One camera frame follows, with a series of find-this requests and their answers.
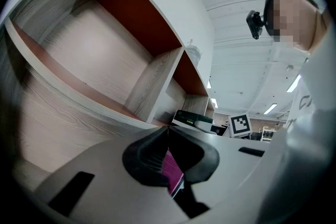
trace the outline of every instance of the person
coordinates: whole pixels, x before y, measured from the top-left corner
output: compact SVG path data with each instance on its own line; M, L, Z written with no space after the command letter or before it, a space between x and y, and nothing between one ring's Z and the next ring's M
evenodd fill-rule
M335 37L331 33L333 21L328 8L321 13L314 0L266 0L264 24L267 33L274 38L274 41L285 41L294 48L307 52L310 55L308 62L318 50L320 51L313 61L315 67L312 68L311 64L305 63L299 72L305 79L301 78L296 88L286 127L299 116L312 113L316 109L336 108L336 98L332 96L336 94L323 87L328 81L325 77L329 76L328 73L332 74L329 78L332 82L328 83L335 82L334 70L327 70L328 68L322 64L329 61L330 64L327 66L330 69L334 67L336 59L331 57L336 56ZM314 102L315 99L319 101L318 107Z

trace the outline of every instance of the white shirt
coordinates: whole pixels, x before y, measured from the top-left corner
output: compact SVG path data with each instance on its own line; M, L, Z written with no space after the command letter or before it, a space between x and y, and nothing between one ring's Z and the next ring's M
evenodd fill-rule
M336 108L336 30L332 24L300 70L301 79L295 89L286 127L298 117L315 110Z

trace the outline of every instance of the shelf compartment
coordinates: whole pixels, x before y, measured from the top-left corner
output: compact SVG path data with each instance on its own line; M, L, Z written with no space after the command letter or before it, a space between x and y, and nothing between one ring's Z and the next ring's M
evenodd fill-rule
M211 98L209 98L208 100L208 105L206 107L206 110L205 110L205 116L207 117L210 117L210 118L214 118L214 114L215 114L215 109L214 109L214 105L211 101Z
M201 77L184 51L173 78L163 98L160 99L160 105L154 119L169 124L177 110L204 115L208 107L208 100L209 96Z
M95 115L104 115L121 123L131 124L143 129L153 127L144 123L123 105L101 94L60 65L39 44L30 38L10 19L5 22L6 30L18 51L28 64L52 87L66 95L87 111Z
M28 63L69 98L144 122L152 121L183 50L152 0L21 0L6 27ZM172 65L150 72L177 50Z

